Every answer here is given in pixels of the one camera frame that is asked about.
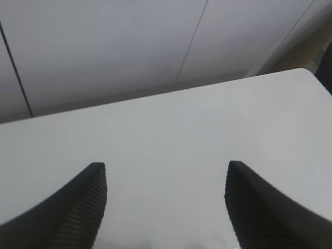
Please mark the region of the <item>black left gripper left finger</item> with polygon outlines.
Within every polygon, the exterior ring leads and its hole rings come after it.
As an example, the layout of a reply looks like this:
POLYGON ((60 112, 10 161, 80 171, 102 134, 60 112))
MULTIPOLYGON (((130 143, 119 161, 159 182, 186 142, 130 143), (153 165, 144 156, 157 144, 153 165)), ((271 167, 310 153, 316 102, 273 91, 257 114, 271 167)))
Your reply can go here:
POLYGON ((107 203, 105 164, 94 162, 62 188, 1 225, 1 248, 92 248, 107 203))

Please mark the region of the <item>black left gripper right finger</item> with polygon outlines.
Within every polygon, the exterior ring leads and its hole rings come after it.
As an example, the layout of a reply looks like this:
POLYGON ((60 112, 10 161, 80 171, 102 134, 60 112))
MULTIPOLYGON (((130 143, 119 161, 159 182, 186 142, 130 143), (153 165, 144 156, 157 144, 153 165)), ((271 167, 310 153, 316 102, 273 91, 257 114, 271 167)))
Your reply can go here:
POLYGON ((224 199, 240 248, 331 248, 331 221, 241 161, 228 164, 224 199))

